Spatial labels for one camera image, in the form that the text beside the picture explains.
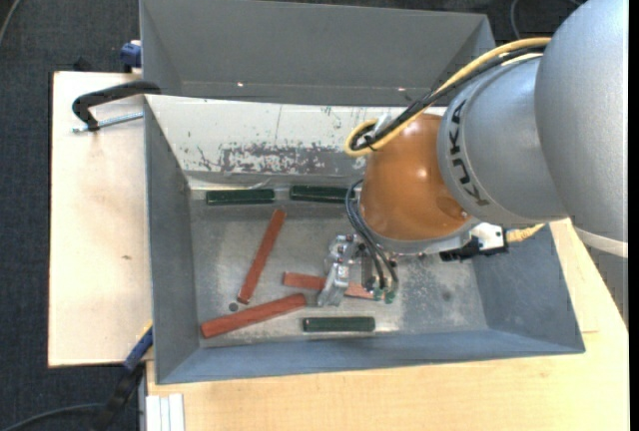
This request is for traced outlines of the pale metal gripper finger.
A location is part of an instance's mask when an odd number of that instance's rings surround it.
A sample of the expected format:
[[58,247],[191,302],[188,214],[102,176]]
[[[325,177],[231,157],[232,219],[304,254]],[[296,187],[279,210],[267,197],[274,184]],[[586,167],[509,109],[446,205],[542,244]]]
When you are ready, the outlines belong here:
[[341,238],[335,238],[328,246],[327,254],[324,258],[324,274],[328,275],[336,263],[342,260],[344,242]]
[[348,288],[349,268],[343,264],[334,263],[319,293],[318,306],[339,306]]

